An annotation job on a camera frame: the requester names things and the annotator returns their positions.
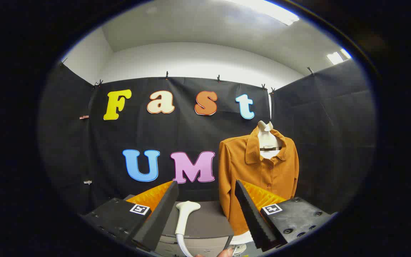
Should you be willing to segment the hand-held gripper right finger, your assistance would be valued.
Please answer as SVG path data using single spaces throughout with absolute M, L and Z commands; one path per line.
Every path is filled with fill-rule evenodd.
M 285 200 L 243 180 L 235 182 L 235 196 L 257 249 L 263 252 L 294 244 L 333 218 L 301 197 Z

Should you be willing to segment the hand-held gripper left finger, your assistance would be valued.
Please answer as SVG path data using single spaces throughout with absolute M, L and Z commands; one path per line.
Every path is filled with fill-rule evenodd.
M 104 236 L 127 248 L 154 251 L 179 189 L 166 182 L 123 200 L 112 198 L 81 218 Z

